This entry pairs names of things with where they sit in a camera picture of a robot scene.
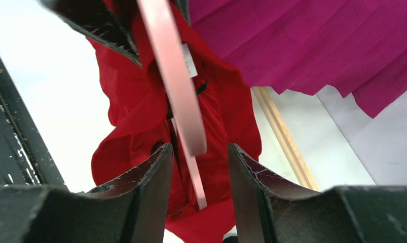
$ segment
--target pink fabric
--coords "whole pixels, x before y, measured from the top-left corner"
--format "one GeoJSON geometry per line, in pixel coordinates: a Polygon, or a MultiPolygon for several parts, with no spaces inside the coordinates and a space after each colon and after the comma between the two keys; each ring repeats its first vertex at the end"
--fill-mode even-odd
{"type": "Polygon", "coordinates": [[[407,90],[407,0],[190,0],[190,16],[251,86],[331,85],[370,117],[407,90]]]}

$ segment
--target black metal frame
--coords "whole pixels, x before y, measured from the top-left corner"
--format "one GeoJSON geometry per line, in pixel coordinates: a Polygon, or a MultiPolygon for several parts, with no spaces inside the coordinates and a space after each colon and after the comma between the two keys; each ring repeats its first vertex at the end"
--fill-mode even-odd
{"type": "Polygon", "coordinates": [[[52,186],[0,186],[0,242],[163,241],[172,145],[88,193],[52,186]]]}
{"type": "Polygon", "coordinates": [[[2,184],[51,184],[66,189],[60,172],[0,58],[2,184]]]}

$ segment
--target scratched metal surface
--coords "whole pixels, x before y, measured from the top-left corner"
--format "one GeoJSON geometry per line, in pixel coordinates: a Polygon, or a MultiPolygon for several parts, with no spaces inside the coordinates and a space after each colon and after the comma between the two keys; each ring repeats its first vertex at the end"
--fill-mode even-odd
{"type": "Polygon", "coordinates": [[[243,242],[407,242],[407,187],[339,186],[319,193],[229,146],[238,237],[243,242]]]}
{"type": "Polygon", "coordinates": [[[164,144],[88,193],[47,185],[0,186],[0,242],[162,242],[172,166],[172,146],[164,144]]]}

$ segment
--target clothing label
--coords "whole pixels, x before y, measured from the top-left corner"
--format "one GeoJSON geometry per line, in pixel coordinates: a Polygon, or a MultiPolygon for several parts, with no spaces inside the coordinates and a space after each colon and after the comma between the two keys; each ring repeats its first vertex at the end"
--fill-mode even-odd
{"type": "Polygon", "coordinates": [[[184,60],[186,61],[187,71],[189,73],[189,78],[197,76],[196,66],[194,65],[193,58],[190,53],[189,45],[182,44],[182,51],[184,52],[184,60]]]}

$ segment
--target pink plastic strip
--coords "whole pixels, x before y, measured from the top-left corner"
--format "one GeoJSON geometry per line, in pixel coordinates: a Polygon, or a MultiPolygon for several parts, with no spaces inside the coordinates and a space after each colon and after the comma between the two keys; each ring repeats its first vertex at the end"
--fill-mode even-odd
{"type": "Polygon", "coordinates": [[[167,0],[137,2],[175,117],[173,122],[184,150],[197,202],[203,209],[207,203],[195,156],[206,153],[206,135],[175,20],[167,0]]]}

